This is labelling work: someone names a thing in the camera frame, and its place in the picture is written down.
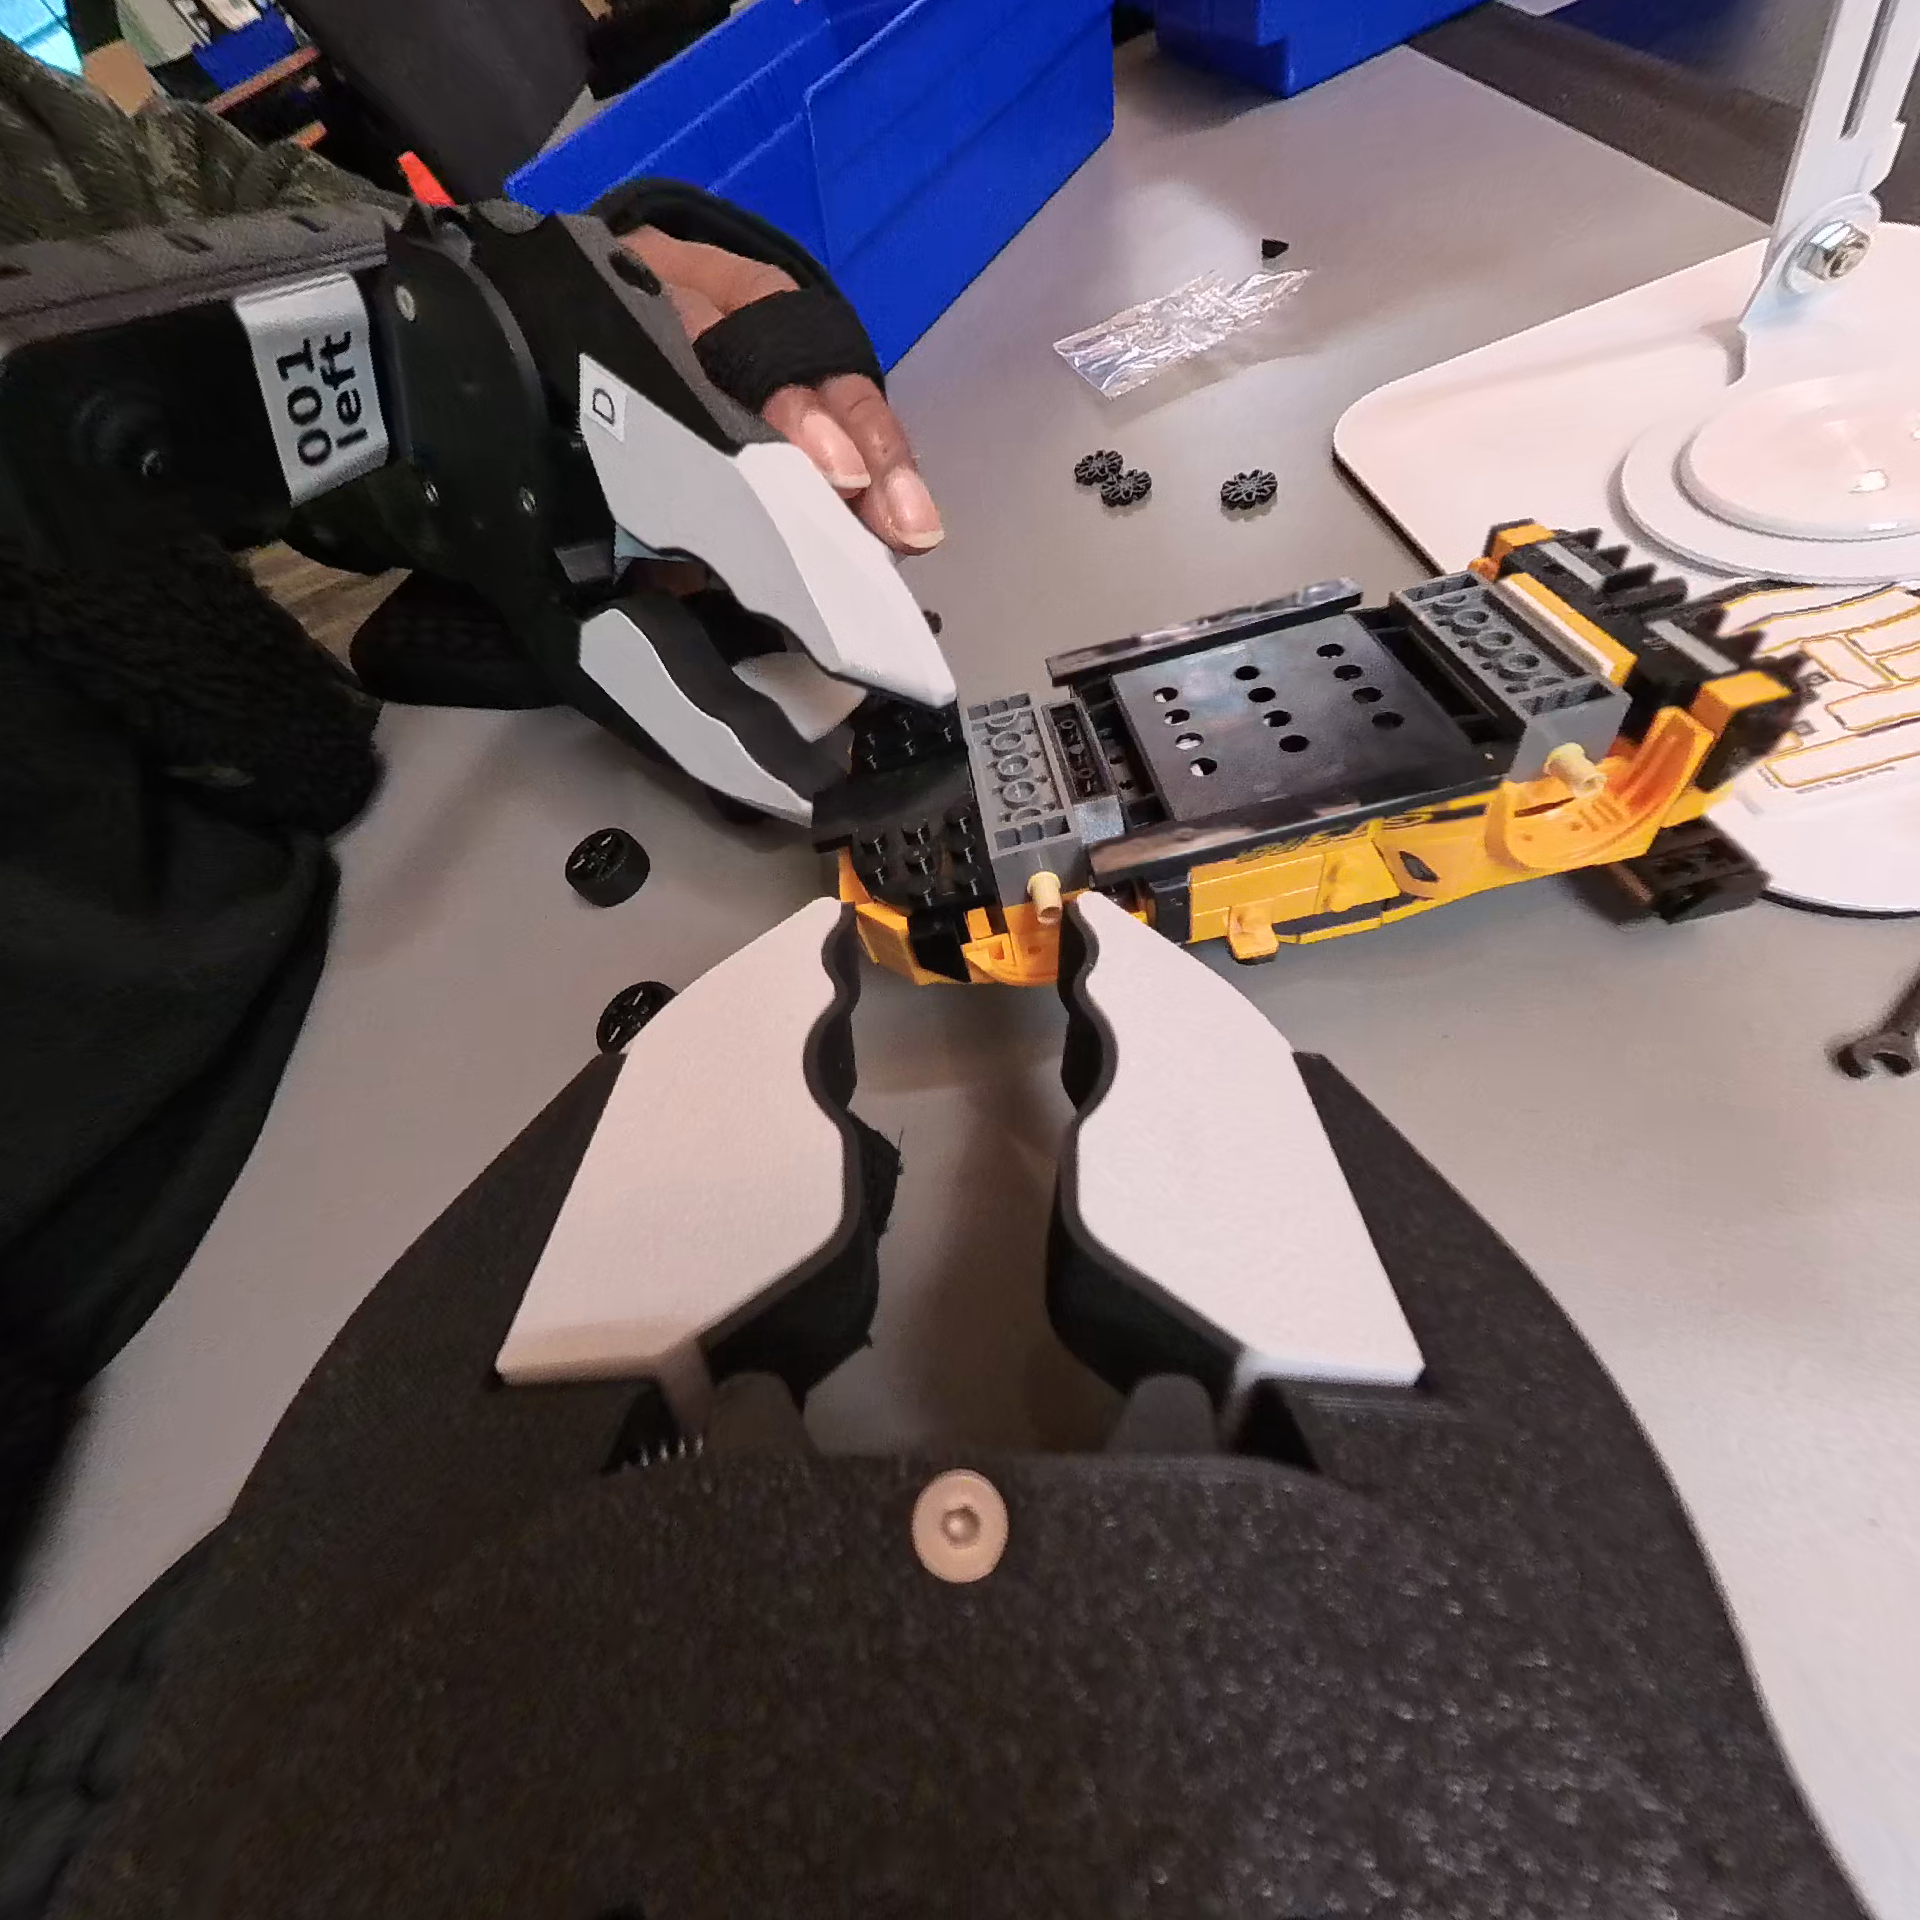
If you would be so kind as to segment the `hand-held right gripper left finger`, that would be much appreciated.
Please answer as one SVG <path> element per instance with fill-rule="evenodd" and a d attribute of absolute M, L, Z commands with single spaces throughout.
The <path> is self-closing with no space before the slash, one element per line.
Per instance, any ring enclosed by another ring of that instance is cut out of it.
<path fill-rule="evenodd" d="M 624 1045 L 495 1349 L 502 1386 L 637 1386 L 642 1448 L 806 1448 L 870 1344 L 896 1140 L 851 1109 L 860 939 L 813 900 Z"/>

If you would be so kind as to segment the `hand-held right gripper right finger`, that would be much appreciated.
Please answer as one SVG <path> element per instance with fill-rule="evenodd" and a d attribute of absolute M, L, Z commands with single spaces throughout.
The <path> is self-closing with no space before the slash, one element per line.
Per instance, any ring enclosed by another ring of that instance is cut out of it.
<path fill-rule="evenodd" d="M 1071 1103 L 1045 1309 L 1107 1387 L 1406 1390 L 1427 1358 L 1282 1033 L 1117 900 L 1061 920 Z"/>

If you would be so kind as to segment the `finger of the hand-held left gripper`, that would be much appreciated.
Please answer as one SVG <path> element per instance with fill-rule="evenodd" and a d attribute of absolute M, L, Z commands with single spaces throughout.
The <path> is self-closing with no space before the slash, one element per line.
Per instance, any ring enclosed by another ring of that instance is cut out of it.
<path fill-rule="evenodd" d="M 727 660 L 703 612 L 627 592 L 581 628 L 584 681 L 712 797 L 809 827 L 851 777 L 860 690 L 798 646 Z"/>
<path fill-rule="evenodd" d="M 785 436 L 709 445 L 581 356 L 581 433 L 619 537 L 703 561 L 834 680 L 923 707 L 957 697 L 942 640 L 893 551 Z"/>

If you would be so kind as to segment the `black quarter-round lego plate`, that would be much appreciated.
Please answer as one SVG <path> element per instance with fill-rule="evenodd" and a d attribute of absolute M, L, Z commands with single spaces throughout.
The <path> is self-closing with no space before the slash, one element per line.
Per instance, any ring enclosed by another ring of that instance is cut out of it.
<path fill-rule="evenodd" d="M 967 810 L 855 828 L 841 852 L 861 891 L 904 913 L 999 903 L 987 836 Z"/>
<path fill-rule="evenodd" d="M 967 754 L 957 703 L 923 707 L 888 697 L 870 697 L 848 719 L 848 773 L 893 777 Z"/>

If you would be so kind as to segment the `large blue plastic bin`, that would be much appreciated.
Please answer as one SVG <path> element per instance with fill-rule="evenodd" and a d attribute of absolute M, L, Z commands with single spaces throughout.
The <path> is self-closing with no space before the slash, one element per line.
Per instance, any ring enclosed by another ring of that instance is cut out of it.
<path fill-rule="evenodd" d="M 709 190 L 800 243 L 893 370 L 1109 132 L 1109 4 L 749 4 L 507 197 Z"/>

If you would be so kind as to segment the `orange lego car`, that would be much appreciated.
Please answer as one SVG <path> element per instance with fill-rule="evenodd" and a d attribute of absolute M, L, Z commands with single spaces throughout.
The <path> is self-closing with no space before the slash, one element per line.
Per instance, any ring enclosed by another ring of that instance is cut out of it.
<path fill-rule="evenodd" d="M 829 888 L 919 985 L 1050 982 L 1084 891 L 1239 963 L 1565 876 L 1610 871 L 1662 920 L 1731 912 L 1768 879 L 1709 810 L 1807 690 L 1722 620 L 1596 529 L 1516 519 L 1385 604 L 1326 581 L 1084 646 L 959 703 L 967 754 L 824 797 Z M 957 810 L 999 903 L 861 891 L 855 828 Z"/>

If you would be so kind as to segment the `lego sticker sheet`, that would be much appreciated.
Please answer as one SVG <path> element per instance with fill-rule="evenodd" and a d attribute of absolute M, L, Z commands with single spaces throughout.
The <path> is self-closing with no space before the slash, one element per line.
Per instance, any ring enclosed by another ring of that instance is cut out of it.
<path fill-rule="evenodd" d="M 1713 802 L 1713 816 L 1809 820 L 1858 800 L 1917 797 L 1917 588 L 1747 581 L 1713 594 L 1722 642 L 1801 660 L 1788 735 Z"/>

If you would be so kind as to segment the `person's left forearm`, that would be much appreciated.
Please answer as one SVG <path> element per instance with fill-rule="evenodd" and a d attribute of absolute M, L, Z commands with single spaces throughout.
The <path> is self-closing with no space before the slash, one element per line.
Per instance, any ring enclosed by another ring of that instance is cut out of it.
<path fill-rule="evenodd" d="M 204 106 L 157 99 L 126 114 L 4 42 L 4 249 L 333 201 L 410 206 L 295 139 L 259 145 Z"/>

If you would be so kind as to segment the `pile of small lego parts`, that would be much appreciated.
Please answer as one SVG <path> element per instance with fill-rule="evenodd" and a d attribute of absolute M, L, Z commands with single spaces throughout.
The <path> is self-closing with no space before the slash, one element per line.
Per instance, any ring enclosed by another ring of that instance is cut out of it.
<path fill-rule="evenodd" d="M 1831 1051 L 1836 1072 L 1860 1076 L 1906 1076 L 1917 1074 L 1917 973 L 1906 980 L 1889 1017 Z"/>

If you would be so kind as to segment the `person's left hand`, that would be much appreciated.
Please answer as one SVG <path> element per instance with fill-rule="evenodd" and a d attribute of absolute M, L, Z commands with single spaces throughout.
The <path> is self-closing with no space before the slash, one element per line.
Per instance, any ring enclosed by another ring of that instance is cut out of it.
<path fill-rule="evenodd" d="M 778 263 L 661 229 L 632 229 L 619 244 L 662 282 L 692 343 L 739 312 L 767 321 L 774 301 L 800 292 Z M 888 550 L 912 559 L 944 541 L 942 508 L 877 383 L 847 372 L 785 385 L 765 398 L 762 417 L 809 458 Z"/>

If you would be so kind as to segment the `black chair backrest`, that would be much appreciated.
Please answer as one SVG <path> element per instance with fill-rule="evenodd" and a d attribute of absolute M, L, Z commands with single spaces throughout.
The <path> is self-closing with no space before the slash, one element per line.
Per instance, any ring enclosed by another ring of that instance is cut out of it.
<path fill-rule="evenodd" d="M 584 4 L 282 4 L 453 201 L 495 200 L 588 87 Z"/>

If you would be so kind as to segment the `clear plastic bag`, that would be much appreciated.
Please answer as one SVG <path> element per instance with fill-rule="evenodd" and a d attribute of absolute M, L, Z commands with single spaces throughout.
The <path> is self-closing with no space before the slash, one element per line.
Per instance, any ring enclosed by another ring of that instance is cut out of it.
<path fill-rule="evenodd" d="M 1050 343 L 1050 352 L 1099 398 L 1122 398 L 1166 372 L 1185 370 L 1269 322 L 1312 270 L 1222 270 L 1129 303 L 1107 321 Z"/>

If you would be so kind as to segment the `black mesh chair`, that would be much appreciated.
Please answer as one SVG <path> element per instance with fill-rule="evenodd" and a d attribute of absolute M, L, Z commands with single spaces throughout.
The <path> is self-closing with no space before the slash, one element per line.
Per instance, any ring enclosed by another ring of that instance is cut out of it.
<path fill-rule="evenodd" d="M 204 537 L 4 540 L 4 1614 L 90 1382 L 179 1282 L 328 959 L 375 703 Z"/>

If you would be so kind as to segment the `small blue plastic bin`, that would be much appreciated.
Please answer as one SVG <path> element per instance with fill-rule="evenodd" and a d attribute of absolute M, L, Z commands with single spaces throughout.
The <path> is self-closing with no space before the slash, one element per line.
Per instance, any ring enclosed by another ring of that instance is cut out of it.
<path fill-rule="evenodd" d="M 1166 59 L 1296 99 L 1392 50 L 1546 102 L 1592 40 L 1508 4 L 1146 4 Z"/>

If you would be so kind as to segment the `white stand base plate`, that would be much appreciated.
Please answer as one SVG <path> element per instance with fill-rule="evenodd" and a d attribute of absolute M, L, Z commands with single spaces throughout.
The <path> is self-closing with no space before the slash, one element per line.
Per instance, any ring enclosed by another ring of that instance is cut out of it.
<path fill-rule="evenodd" d="M 1917 586 L 1917 229 L 1881 214 L 1917 4 L 1836 4 L 1768 243 L 1358 398 L 1337 458 L 1441 571 L 1601 525 L 1694 592 Z M 1718 827 L 1772 898 L 1917 913 L 1917 797 Z"/>

